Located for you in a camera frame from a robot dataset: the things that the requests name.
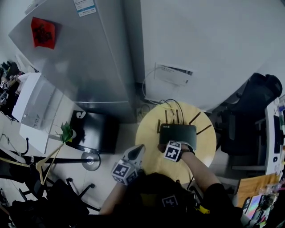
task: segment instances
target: round wooden table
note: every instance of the round wooden table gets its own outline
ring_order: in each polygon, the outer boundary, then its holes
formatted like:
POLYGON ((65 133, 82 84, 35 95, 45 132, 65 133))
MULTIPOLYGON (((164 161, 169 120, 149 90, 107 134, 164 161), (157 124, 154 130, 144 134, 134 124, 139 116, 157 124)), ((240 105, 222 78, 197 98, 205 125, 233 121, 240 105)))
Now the round wooden table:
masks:
MULTIPOLYGON (((178 105, 175 102, 168 103, 174 108, 175 123, 177 123, 176 109, 178 109, 181 124, 182 115, 178 105)), ((184 124, 188 124, 199 112, 201 112, 200 116, 198 116, 191 124, 197 127, 197 132, 212 124, 206 114, 199 108, 183 102, 179 102, 179 104, 183 110, 184 124)), ((158 172, 171 177, 174 181, 179 179, 181 184, 188 183, 191 178, 191 172, 185 162, 180 160, 176 163, 164 159, 163 153, 157 148, 159 143, 159 134, 157 133, 158 120, 160 119, 161 124, 165 123, 165 110, 167 110, 168 123, 172 123, 172 111, 169 109, 168 104, 163 104, 152 109, 143 118, 138 127, 135 143, 136 145, 144 144, 146 147, 146 152, 142 159, 142 167, 147 174, 158 172)), ((211 126, 197 135, 197 149, 195 155, 209 167, 214 159, 215 151, 216 134, 214 127, 211 126)))

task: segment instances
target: stainless steel refrigerator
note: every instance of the stainless steel refrigerator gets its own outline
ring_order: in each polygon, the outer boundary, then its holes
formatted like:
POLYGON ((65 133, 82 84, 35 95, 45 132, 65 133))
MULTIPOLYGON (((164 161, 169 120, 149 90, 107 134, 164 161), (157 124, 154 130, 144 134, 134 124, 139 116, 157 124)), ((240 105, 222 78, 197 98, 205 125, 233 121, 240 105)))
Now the stainless steel refrigerator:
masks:
POLYGON ((46 0, 9 36, 36 69, 83 110, 109 114, 122 123, 136 121, 134 77, 120 0, 46 0), (96 10, 82 16, 76 5, 82 2, 93 3, 96 10), (33 17, 55 24, 54 50, 34 48, 33 17))

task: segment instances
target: black router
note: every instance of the black router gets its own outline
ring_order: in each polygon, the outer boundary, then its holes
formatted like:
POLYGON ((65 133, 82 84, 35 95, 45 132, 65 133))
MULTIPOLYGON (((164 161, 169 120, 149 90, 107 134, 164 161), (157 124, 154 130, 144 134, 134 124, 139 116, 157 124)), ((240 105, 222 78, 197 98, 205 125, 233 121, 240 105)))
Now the black router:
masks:
POLYGON ((211 126, 211 124, 197 133, 196 126, 191 125, 191 123, 201 114, 201 112, 199 112, 189 122, 188 125, 185 125, 184 123, 179 124, 178 110, 176 110, 176 113, 177 113, 177 124, 175 123, 171 124, 167 122, 166 110, 165 110, 166 123, 160 124, 160 120, 158 120, 157 133, 159 133, 159 144, 167 145, 170 140, 186 142, 189 145, 191 145, 192 149, 195 151, 197 135, 208 129, 211 126))

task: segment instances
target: label sticker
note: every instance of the label sticker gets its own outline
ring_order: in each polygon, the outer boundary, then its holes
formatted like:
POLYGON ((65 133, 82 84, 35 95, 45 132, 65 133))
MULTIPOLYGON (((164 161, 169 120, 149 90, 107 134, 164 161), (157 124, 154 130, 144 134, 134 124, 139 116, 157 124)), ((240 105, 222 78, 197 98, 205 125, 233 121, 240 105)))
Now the label sticker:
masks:
POLYGON ((73 0, 73 2, 80 17, 97 12, 93 0, 73 0))

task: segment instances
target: wooden desk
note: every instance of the wooden desk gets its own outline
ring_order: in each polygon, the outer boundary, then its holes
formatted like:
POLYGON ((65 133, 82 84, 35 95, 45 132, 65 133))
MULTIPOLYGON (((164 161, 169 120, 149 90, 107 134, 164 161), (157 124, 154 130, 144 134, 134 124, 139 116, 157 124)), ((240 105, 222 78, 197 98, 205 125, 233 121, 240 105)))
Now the wooden desk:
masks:
POLYGON ((265 188, 267 184, 276 184, 278 181, 279 176, 276 176, 275 174, 241 179, 237 191, 237 206, 242 208, 246 198, 259 195, 260 188, 265 188))
MULTIPOLYGON (((176 109, 179 110, 179 120, 182 122, 182 115, 179 107, 175 102, 169 102, 169 104, 175 110, 175 123, 177 123, 176 109)), ((183 114, 184 124, 188 124, 199 112, 200 116, 192 123, 197 127, 197 132, 203 130, 208 125, 212 124, 206 114, 200 109, 179 102, 183 114)), ((178 163, 169 161, 163 158, 163 153, 157 149, 159 143, 159 134, 157 134, 158 119, 161 120, 161 124, 165 123, 165 110, 167 110, 168 122, 172 123, 173 114, 171 109, 165 109, 167 104, 156 106, 151 110, 141 121, 135 143, 136 145, 144 144, 146 152, 142 160, 142 166, 147 174, 158 172, 166 176, 171 177, 174 181, 180 180, 181 184, 188 183, 190 181, 191 172, 188 166, 180 160, 178 163)), ((216 134, 214 127, 206 129, 204 132, 197 136, 197 149, 195 154, 206 166, 210 166, 213 161, 216 152, 216 134)))

